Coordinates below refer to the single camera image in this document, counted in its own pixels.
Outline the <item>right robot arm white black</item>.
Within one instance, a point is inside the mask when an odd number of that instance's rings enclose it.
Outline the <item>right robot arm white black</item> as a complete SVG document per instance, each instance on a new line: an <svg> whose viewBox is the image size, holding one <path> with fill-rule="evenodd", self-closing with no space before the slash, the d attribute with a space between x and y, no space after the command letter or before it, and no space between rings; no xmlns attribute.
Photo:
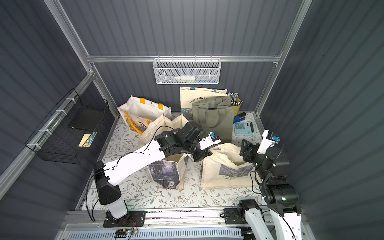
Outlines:
<svg viewBox="0 0 384 240"><path fill-rule="evenodd" d="M240 156L255 167L255 181L271 215L277 220L277 237L301 240L302 209L297 192L287 181L290 162L284 145L269 139L255 145L242 140Z"/></svg>

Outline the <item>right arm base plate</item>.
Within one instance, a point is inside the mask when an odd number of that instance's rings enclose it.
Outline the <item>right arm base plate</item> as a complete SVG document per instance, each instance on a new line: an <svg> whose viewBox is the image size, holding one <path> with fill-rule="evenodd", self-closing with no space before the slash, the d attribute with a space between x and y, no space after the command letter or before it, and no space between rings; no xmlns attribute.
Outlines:
<svg viewBox="0 0 384 240"><path fill-rule="evenodd" d="M245 211L243 209L227 208L220 214L226 225L246 224Z"/></svg>

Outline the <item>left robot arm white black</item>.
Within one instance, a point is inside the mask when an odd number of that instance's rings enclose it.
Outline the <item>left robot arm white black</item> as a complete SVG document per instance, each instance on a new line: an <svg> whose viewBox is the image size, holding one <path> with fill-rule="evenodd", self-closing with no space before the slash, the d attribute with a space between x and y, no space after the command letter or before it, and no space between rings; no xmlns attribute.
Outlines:
<svg viewBox="0 0 384 240"><path fill-rule="evenodd" d="M155 132L152 140L140 149L124 154L117 160L94 165L94 181L99 203L107 207L114 219L129 216L119 184L138 170L167 157L188 154L195 162L210 154L209 147L220 143L215 132L203 134L203 127L194 121L187 122L182 128L171 128L162 133Z"/></svg>

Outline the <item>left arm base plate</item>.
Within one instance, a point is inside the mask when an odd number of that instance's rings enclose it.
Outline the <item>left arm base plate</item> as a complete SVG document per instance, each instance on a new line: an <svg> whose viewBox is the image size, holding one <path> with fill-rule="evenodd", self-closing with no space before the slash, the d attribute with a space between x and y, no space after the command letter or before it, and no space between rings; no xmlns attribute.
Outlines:
<svg viewBox="0 0 384 240"><path fill-rule="evenodd" d="M123 217L116 219L110 211L106 212L106 217L103 223L104 228L131 228L143 227L146 218L146 211L128 211Z"/></svg>

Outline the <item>cream canvas bag painting print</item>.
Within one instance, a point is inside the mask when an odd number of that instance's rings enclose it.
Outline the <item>cream canvas bag painting print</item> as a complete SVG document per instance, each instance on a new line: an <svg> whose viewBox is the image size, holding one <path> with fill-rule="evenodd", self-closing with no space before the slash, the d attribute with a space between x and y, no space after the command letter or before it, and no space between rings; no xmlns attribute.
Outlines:
<svg viewBox="0 0 384 240"><path fill-rule="evenodd" d="M248 188L251 163L243 161L241 148L233 144L221 144L210 149L211 155L203 159L201 187L204 190L223 188Z"/></svg>

